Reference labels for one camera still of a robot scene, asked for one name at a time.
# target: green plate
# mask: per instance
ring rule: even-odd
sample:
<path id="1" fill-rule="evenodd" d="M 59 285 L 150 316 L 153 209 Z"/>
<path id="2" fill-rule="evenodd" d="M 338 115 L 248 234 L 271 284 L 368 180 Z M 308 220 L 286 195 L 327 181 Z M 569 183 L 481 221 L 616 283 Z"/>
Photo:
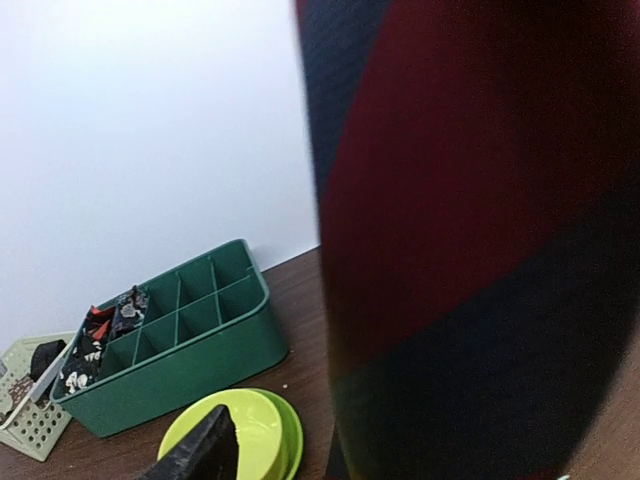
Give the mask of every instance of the green plate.
<path id="1" fill-rule="evenodd" d="M 289 464 L 287 465 L 285 470 L 286 474 L 282 477 L 282 480 L 293 480 L 298 472 L 298 468 L 300 468 L 302 452 L 304 451 L 304 434 L 302 433 L 300 417 L 298 417 L 298 414 L 291 404 L 280 395 L 259 388 L 252 388 L 251 390 L 261 393 L 271 400 L 278 409 L 278 413 L 280 413 L 280 417 L 282 418 L 283 441 L 289 451 Z"/>

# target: dark blue stripe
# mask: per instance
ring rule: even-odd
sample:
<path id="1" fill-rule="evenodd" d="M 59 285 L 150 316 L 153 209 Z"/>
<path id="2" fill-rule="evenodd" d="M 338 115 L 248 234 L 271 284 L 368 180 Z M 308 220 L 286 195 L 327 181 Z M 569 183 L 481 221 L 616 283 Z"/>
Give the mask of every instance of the dark blue stripe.
<path id="1" fill-rule="evenodd" d="M 318 198 L 390 0 L 309 0 L 302 55 Z"/>
<path id="2" fill-rule="evenodd" d="M 333 386 L 363 478 L 504 480 L 568 461 L 635 324 L 639 185 Z"/>

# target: plastic basket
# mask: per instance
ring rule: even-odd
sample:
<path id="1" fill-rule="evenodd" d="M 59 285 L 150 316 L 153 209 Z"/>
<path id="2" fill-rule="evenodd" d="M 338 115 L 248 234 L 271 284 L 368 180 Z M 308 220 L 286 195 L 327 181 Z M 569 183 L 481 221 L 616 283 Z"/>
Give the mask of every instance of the plastic basket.
<path id="1" fill-rule="evenodd" d="M 36 347 L 55 340 L 64 340 L 69 344 L 73 340 L 73 333 L 18 340 L 0 357 L 4 365 L 0 370 L 0 412 L 9 413 L 12 407 L 9 390 L 29 373 Z M 63 351 L 58 358 L 61 360 L 65 353 Z M 50 400 L 36 403 L 57 376 L 60 365 L 60 361 L 54 362 L 0 425 L 0 442 L 41 462 L 47 459 L 71 421 L 71 415 Z"/>
<path id="2" fill-rule="evenodd" d="M 52 391 L 54 402 L 99 437 L 227 388 L 288 353 L 243 240 L 140 287 L 149 295 L 144 323 L 107 345 L 97 381 L 66 395 L 57 379 Z"/>

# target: wooden table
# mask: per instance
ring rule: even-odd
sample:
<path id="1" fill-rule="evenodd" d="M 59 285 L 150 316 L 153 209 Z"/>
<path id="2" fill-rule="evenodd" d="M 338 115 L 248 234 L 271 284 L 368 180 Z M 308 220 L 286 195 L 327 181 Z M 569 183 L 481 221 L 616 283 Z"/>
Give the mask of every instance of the wooden table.
<path id="1" fill-rule="evenodd" d="M 272 390 L 298 411 L 306 442 L 298 475 L 303 480 L 324 476 L 333 429 L 319 275 L 316 251 L 265 273 L 291 353 L 282 364 L 242 384 Z M 0 478 L 134 479 L 154 462 L 164 432 L 179 413 L 170 413 L 107 439 L 93 436 L 73 421 L 45 463 L 0 445 Z"/>

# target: lime green bowl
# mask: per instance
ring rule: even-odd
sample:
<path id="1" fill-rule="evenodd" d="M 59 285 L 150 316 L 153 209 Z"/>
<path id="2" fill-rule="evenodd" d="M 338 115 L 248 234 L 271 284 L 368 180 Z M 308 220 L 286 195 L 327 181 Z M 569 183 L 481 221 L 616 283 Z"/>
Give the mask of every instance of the lime green bowl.
<path id="1" fill-rule="evenodd" d="M 289 462 L 283 446 L 282 418 L 267 397 L 248 389 L 223 390 L 187 408 L 165 433 L 158 460 L 218 405 L 229 408 L 236 425 L 240 447 L 237 479 L 281 480 Z"/>

